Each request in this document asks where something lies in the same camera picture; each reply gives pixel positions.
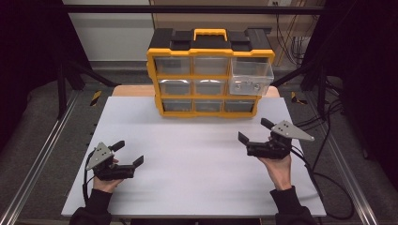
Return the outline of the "set of closed clear drawers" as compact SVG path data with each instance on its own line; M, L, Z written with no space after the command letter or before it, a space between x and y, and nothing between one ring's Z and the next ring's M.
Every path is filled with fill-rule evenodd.
M228 96L227 57L155 57L164 113L251 113L255 99Z

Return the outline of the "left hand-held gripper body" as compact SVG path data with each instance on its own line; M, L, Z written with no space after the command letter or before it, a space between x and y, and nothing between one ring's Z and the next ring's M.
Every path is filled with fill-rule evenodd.
M109 149L110 146L100 142L89 154L85 169L92 170L94 175L102 181L132 178L135 167L132 164L118 165L114 163L115 152Z

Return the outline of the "yellow and black organizer cabinet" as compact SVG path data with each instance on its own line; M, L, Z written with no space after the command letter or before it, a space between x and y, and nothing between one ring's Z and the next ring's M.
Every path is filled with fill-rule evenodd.
M155 105L160 115L169 117L196 117L219 116L224 118L253 117L257 114L259 100L262 96L231 95L227 98L254 98L253 111L248 112L163 112L161 109L161 92L156 73L155 57L170 56L222 56L229 62L227 79L230 78L231 59L236 57L266 57L272 64L275 53L270 47L267 31L261 28L248 28L244 31L229 31L227 29L192 29L190 31L178 31L173 28L159 28L154 32L147 53L147 72L154 83Z

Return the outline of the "person's right hand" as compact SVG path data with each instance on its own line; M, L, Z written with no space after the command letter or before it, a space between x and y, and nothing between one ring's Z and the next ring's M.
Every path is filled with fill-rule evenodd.
M288 190L291 183L291 157L283 159L270 159L261 157L259 160L266 166L268 175L278 191Z

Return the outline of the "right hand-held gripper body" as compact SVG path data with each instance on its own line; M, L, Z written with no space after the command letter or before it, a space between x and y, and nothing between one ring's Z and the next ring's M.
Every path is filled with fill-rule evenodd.
M247 155L257 158L283 159L292 150L292 140L312 142L314 137L292 123L283 120L270 129L267 142L249 142L246 144Z

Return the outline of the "clear plastic drawer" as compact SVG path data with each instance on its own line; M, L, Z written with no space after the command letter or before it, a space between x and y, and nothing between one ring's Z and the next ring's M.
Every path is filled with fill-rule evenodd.
M228 80L231 95L262 96L274 81L274 74L269 60L266 57L236 57L231 59L230 78ZM260 90L254 90L256 84Z

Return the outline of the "black metal stand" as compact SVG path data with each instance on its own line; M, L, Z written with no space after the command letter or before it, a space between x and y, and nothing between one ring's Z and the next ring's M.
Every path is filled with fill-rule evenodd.
M316 60L311 60L305 65L293 70L287 75L274 81L271 85L274 87L279 87L282 84L296 78L298 75L304 76L300 84L300 88L302 91L312 91L314 87L317 86L316 111L323 119L325 119L326 118L325 96L326 96L327 75L324 70L324 67Z
M92 79L105 84L108 87L117 87L116 82L112 82L102 77L91 68L83 67L73 61L61 63L56 71L58 88L58 119L61 119L67 111L66 82L69 82L73 90L83 90L85 82L81 77L82 74L88 75Z

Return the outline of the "aluminium frame rail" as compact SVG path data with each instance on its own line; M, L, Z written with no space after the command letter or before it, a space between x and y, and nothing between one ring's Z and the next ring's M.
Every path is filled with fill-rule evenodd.
M333 159L337 171L339 172L345 188L351 197L358 216L363 225L379 225L375 213L368 203L360 184L358 183L352 170L344 159L341 149L336 142L334 136L331 134L330 126L323 124L321 126L322 131L326 137L326 143L329 145L329 151L331 158Z
M54 150L54 147L69 120L70 114L72 113L80 94L80 91L71 92L64 114L55 121L46 142L41 147L38 156L20 185L16 195L12 199L12 202L9 204L3 216L0 217L0 225L14 225L17 221L30 193L33 190L33 187L38 181L50 154Z

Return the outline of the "black curtain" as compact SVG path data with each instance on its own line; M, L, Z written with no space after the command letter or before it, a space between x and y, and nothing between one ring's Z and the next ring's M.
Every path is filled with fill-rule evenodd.
M398 0L325 0L305 53L343 81L365 146L398 190Z
M0 151L27 106L28 94L56 80L67 58L90 63L63 0L0 0Z

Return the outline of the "person's left hand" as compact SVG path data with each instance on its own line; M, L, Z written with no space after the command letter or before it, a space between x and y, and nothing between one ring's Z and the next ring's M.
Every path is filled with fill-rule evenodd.
M98 179L98 177L95 177L93 182L93 189L97 189L107 193L113 193L117 186L122 182L122 179L102 181Z

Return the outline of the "black horizontal bar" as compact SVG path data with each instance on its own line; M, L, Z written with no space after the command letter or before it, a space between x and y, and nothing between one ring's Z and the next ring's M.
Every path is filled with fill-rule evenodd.
M64 5L68 13L194 13L194 14L282 14L322 15L323 7L227 7L227 6L124 6L124 5Z

